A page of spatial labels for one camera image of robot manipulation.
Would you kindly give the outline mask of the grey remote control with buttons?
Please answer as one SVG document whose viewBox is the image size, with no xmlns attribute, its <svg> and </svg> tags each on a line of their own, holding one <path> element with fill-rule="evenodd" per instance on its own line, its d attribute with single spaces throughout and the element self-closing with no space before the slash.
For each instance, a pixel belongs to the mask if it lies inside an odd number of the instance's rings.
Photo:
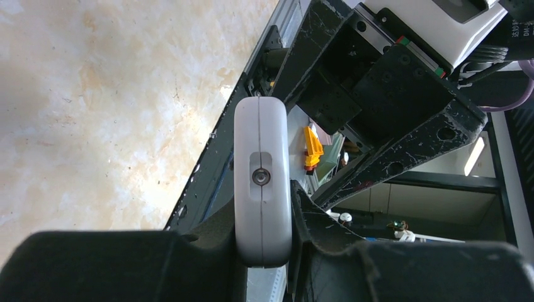
<svg viewBox="0 0 534 302">
<path fill-rule="evenodd" d="M 281 267 L 292 250 L 292 202 L 285 105 L 246 97 L 234 114 L 237 251 L 248 267 Z"/>
</svg>

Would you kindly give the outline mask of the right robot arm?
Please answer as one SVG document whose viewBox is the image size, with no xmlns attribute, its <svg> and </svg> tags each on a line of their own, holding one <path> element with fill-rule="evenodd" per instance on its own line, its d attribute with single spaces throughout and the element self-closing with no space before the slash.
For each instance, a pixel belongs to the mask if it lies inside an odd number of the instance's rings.
<svg viewBox="0 0 534 302">
<path fill-rule="evenodd" d="M 311 1 L 268 50 L 269 95 L 343 139 L 312 199 L 366 237 L 395 230 L 533 248 L 532 1 Z"/>
</svg>

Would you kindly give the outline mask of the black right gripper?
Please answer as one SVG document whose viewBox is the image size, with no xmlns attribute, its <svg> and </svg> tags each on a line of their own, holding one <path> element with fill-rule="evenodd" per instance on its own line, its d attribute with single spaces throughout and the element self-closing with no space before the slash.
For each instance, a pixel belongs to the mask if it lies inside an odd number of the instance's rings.
<svg viewBox="0 0 534 302">
<path fill-rule="evenodd" d="M 477 106 L 454 100 L 441 72 L 352 14 L 344 1 L 311 1 L 269 93 L 288 103 L 306 86 L 298 106 L 358 146 L 396 138 L 321 186 L 311 199 L 324 210 L 473 143 L 487 123 Z"/>
</svg>

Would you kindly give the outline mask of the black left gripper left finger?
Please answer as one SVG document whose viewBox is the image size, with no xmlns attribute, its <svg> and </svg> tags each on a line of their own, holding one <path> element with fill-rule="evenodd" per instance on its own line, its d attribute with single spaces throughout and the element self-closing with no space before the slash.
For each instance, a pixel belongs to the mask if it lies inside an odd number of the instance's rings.
<svg viewBox="0 0 534 302">
<path fill-rule="evenodd" d="M 186 234 L 40 232 L 1 270 L 2 301 L 244 301 L 234 205 Z"/>
</svg>

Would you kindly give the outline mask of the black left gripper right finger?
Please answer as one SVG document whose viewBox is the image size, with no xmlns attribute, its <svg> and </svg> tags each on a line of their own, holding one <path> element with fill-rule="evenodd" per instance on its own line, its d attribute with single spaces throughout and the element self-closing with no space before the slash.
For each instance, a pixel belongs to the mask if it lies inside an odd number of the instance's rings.
<svg viewBox="0 0 534 302">
<path fill-rule="evenodd" d="M 502 242 L 365 240 L 290 183 L 289 301 L 532 301 L 533 266 Z"/>
</svg>

